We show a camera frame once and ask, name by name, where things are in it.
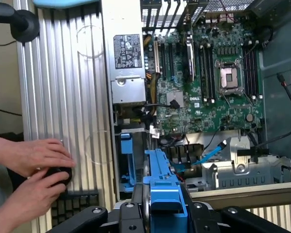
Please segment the person's right hand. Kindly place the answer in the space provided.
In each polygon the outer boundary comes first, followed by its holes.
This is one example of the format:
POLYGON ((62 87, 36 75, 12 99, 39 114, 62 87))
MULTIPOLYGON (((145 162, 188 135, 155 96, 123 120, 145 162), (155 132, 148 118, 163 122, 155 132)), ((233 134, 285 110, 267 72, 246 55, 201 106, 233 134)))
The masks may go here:
POLYGON ((29 221, 44 215, 53 202, 65 192, 70 174, 66 171, 48 175, 41 169, 29 177, 7 200, 8 211, 16 214, 18 221, 29 221))

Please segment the person's left hand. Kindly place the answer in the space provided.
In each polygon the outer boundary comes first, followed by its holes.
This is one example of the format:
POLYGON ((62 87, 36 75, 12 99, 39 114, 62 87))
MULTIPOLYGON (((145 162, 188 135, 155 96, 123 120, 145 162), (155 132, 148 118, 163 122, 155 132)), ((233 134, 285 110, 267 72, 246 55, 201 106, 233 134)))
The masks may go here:
POLYGON ((75 166, 70 153, 57 139, 7 141, 1 147, 0 162, 23 177, 41 168, 75 166))

